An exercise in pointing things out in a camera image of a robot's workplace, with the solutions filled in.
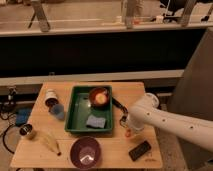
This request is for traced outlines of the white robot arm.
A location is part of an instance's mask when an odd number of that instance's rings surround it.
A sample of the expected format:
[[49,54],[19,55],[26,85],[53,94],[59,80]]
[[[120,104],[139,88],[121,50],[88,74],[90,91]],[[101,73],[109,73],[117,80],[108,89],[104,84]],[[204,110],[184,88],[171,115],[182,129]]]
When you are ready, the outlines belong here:
[[149,124],[213,152],[213,121],[163,111],[158,106],[157,96],[145,93],[128,109],[128,127],[139,132]]

